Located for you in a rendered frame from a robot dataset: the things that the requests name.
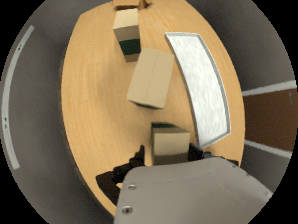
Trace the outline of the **open brown cardboard box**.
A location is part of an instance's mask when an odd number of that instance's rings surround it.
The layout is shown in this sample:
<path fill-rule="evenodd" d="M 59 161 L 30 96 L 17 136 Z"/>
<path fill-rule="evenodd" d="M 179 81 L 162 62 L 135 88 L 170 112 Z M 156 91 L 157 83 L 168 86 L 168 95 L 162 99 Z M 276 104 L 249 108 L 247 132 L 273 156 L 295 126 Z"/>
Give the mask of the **open brown cardboard box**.
<path fill-rule="evenodd" d="M 117 9 L 143 10 L 151 1 L 153 0 L 113 0 L 112 6 L 116 6 Z"/>

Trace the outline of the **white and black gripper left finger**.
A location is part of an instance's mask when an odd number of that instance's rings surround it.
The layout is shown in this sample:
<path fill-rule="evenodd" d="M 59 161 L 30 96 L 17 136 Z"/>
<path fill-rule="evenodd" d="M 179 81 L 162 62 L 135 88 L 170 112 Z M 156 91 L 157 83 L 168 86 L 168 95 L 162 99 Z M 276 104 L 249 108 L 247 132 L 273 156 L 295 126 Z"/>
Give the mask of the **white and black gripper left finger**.
<path fill-rule="evenodd" d="M 123 183 L 128 171 L 135 167 L 146 166 L 144 164 L 145 146 L 140 145 L 139 152 L 135 152 L 134 157 L 129 159 L 129 162 L 113 168 L 113 171 L 107 171 L 95 177 L 100 190 L 104 195 L 117 207 L 117 202 L 120 194 L 118 183 Z"/>

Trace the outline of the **tan block with green band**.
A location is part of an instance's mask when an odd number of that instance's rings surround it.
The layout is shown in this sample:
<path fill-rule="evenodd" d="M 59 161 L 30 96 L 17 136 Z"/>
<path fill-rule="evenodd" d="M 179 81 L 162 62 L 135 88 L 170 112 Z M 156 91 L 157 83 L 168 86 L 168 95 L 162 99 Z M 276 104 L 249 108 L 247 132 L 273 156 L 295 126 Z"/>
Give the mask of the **tan block with green band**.
<path fill-rule="evenodd" d="M 174 57 L 170 53 L 143 47 L 126 100 L 152 110 L 164 109 Z"/>
<path fill-rule="evenodd" d="M 151 122 L 153 166 L 186 163 L 189 140 L 190 132 L 170 122 Z"/>
<path fill-rule="evenodd" d="M 138 10 L 118 11 L 113 31 L 126 62 L 137 61 L 141 53 L 141 41 L 138 24 Z"/>

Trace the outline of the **white shallow rectangular tray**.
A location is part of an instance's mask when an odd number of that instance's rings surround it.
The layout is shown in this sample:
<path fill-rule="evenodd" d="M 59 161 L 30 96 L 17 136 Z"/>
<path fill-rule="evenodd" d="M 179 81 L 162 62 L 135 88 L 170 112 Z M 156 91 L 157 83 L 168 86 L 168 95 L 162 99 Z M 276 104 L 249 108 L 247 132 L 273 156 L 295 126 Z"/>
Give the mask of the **white shallow rectangular tray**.
<path fill-rule="evenodd" d="M 200 34 L 168 32 L 164 37 L 175 55 L 185 86 L 196 145 L 206 148 L 231 133 L 229 107 L 220 73 Z"/>

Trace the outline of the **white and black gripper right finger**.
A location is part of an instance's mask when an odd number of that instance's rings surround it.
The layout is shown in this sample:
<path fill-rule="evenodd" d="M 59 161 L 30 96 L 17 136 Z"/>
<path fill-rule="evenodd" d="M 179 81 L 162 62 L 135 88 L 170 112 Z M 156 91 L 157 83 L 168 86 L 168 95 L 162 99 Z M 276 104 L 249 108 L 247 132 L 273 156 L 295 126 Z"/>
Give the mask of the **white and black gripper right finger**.
<path fill-rule="evenodd" d="M 194 143 L 189 143 L 189 150 L 188 150 L 188 157 L 187 160 L 189 162 L 192 161 L 197 161 L 197 160 L 202 160 L 202 159 L 206 159 L 206 158 L 212 158 L 212 157 L 220 157 L 225 159 L 223 156 L 212 156 L 212 153 L 209 151 L 205 151 L 203 152 L 203 150 L 201 148 L 199 148 L 198 146 L 196 146 Z M 239 167 L 239 161 L 237 160 L 232 160 L 232 159 L 226 159 L 229 162 L 232 162 L 233 164 L 235 164 L 236 166 Z"/>

